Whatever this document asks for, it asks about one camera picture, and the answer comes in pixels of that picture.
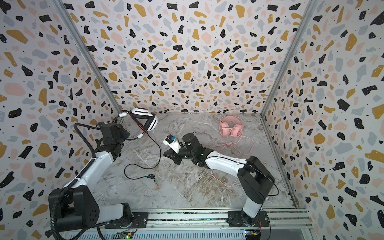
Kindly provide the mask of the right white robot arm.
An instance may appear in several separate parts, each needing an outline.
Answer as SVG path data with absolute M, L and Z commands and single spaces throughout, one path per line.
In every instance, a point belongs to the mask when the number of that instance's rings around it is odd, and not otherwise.
M 184 135 L 181 143 L 175 136 L 168 135 L 163 143 L 169 147 L 164 157 L 176 165 L 180 165 L 182 160 L 191 160 L 198 167 L 219 170 L 236 177 L 247 200 L 240 211 L 240 219 L 233 222 L 228 219 L 228 223 L 239 227 L 251 227 L 258 223 L 257 214 L 275 186 L 275 178 L 257 157 L 239 159 L 220 154 L 203 147 L 194 133 Z

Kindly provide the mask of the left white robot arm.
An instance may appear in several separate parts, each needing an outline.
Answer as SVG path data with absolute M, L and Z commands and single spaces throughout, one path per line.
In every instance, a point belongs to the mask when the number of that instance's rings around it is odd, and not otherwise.
M 107 224 L 121 228 L 133 224 L 134 216 L 127 203 L 99 206 L 93 196 L 97 182 L 121 155 L 124 141 L 130 134 L 117 123 L 100 122 L 95 129 L 102 133 L 97 148 L 81 137 L 91 150 L 91 160 L 72 181 L 49 194 L 50 225 L 56 240 L 62 239 L 61 232 L 78 230 L 82 234 Z

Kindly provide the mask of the white black headphones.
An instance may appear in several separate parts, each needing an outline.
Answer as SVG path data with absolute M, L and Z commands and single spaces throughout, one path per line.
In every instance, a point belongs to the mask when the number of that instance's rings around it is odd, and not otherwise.
M 124 118 L 126 116 L 130 116 L 142 130 L 141 134 L 137 135 L 135 138 L 127 139 L 127 141 L 134 141 L 142 138 L 148 132 L 153 131 L 159 122 L 155 113 L 151 113 L 149 110 L 143 108 L 134 108 L 127 113 L 120 113 L 118 118 Z

